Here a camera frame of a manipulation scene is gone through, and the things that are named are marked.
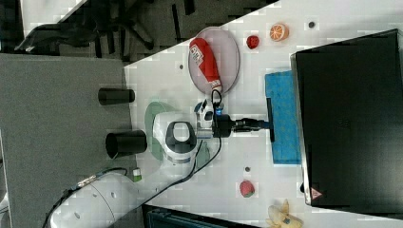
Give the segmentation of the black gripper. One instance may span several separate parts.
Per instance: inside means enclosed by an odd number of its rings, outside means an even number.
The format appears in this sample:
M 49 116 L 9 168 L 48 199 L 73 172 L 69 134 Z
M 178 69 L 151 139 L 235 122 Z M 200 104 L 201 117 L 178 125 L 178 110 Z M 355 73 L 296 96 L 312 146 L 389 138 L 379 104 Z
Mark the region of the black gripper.
M 236 125 L 269 125 L 265 120 L 256 120 L 251 118 L 242 118 L 236 120 Z M 213 137 L 214 138 L 229 138 L 235 122 L 231 120 L 227 114 L 216 115 L 213 118 Z M 235 132 L 254 132 L 267 130 L 268 127 L 254 126 L 236 126 Z

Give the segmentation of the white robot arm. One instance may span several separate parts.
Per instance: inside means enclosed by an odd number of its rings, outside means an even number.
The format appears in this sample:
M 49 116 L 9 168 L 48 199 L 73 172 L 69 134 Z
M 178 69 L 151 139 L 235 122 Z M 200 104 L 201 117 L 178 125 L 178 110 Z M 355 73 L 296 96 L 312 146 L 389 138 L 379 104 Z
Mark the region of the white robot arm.
M 147 110 L 153 114 L 151 141 L 162 152 L 159 169 L 134 181 L 112 168 L 78 182 L 51 210 L 47 221 L 51 228 L 109 228 L 165 189 L 189 180 L 199 168 L 197 157 L 203 140 L 270 127 L 265 120 L 233 120 L 208 100 L 197 104 L 191 114 L 156 102 Z

